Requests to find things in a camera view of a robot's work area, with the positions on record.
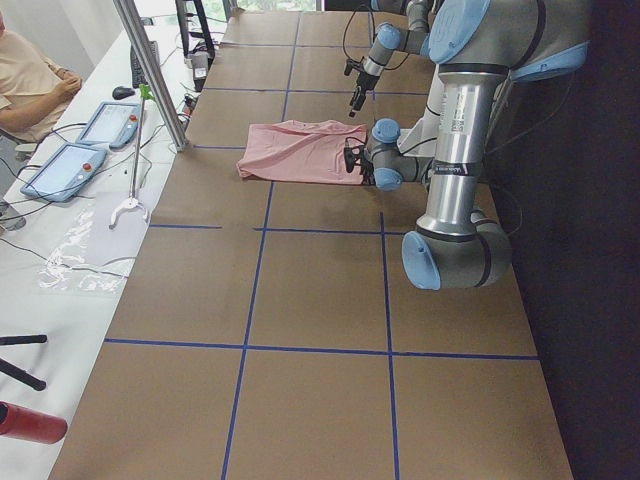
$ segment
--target white table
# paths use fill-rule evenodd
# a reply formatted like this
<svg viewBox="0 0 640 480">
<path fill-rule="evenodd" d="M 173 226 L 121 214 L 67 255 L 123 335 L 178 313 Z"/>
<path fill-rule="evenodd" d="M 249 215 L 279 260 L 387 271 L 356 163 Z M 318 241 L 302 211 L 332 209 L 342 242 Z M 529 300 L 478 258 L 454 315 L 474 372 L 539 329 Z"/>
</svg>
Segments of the white table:
<svg viewBox="0 0 640 480">
<path fill-rule="evenodd" d="M 179 45 L 177 27 L 146 27 L 150 40 L 159 44 L 162 72 L 174 105 L 178 106 L 188 89 L 193 88 L 191 71 L 184 65 Z M 102 101 L 112 101 L 111 92 L 118 85 L 131 84 L 129 66 L 129 39 L 125 32 L 114 42 L 82 90 L 64 113 L 58 126 L 86 122 Z M 122 100 L 131 102 L 139 96 Z M 142 139 L 148 139 L 154 129 L 162 124 L 157 106 L 147 102 Z M 80 129 L 63 131 L 62 135 L 73 141 Z M 31 162 L 40 165 L 61 145 L 62 139 L 50 136 L 38 149 Z M 105 167 L 124 159 L 133 151 L 130 144 L 124 151 L 109 154 Z M 171 138 L 163 128 L 143 150 L 153 162 L 146 178 L 146 186 L 160 191 L 171 169 L 175 149 Z M 100 192 L 123 192 L 129 190 L 133 157 L 117 167 L 96 175 L 80 195 L 95 197 Z M 139 172 L 144 173 L 145 161 L 140 159 Z M 23 172 L 27 179 L 34 170 Z M 22 182 L 16 181 L 6 195 L 10 202 L 24 200 L 19 189 Z M 42 206 L 41 201 L 32 200 L 15 205 L 20 213 Z M 17 232 L 6 232 L 1 238 L 16 245 L 31 249 L 44 257 L 69 239 L 70 229 L 79 224 L 79 216 L 90 213 L 95 201 L 75 198 L 68 204 L 52 204 L 27 216 L 27 224 Z M 45 262 L 31 253 L 17 250 L 0 242 L 0 336 L 46 334 L 48 342 L 21 346 L 0 347 L 0 358 L 27 370 L 47 382 L 47 388 L 37 392 L 22 383 L 0 374 L 0 400 L 34 410 L 63 417 L 70 424 L 80 397 L 87 383 L 104 335 L 118 304 L 125 280 L 117 287 L 96 289 L 79 286 L 88 272 L 66 272 L 71 281 L 63 289 L 59 286 L 42 287 L 42 271 Z M 130 270 L 133 260 L 119 265 L 121 271 Z M 97 267 L 100 270 L 112 270 Z M 114 277 L 98 275 L 100 279 Z M 63 442 L 43 445 L 0 436 L 0 465 L 2 478 L 11 480 L 41 480 L 49 476 Z"/>
</svg>

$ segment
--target folded cloth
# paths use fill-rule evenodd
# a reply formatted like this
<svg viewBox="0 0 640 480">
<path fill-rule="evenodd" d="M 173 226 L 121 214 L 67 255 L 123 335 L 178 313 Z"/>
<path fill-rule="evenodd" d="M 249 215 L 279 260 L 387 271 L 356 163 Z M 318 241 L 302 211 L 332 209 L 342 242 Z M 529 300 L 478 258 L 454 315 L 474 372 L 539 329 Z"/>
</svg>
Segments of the folded cloth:
<svg viewBox="0 0 640 480">
<path fill-rule="evenodd" d="M 267 180 L 359 185 L 359 169 L 347 173 L 345 141 L 364 143 L 365 125 L 345 125 L 335 120 L 303 123 L 289 120 L 249 126 L 244 158 L 236 167 L 241 177 Z"/>
</svg>

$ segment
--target red can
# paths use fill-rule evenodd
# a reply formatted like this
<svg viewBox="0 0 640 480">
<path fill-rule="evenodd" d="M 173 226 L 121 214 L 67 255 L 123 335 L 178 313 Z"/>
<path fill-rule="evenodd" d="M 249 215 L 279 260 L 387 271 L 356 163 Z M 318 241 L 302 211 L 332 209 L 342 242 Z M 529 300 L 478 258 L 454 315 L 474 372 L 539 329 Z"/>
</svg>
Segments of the red can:
<svg viewBox="0 0 640 480">
<path fill-rule="evenodd" d="M 67 428 L 64 418 L 0 402 L 0 435 L 52 444 L 65 436 Z"/>
</svg>

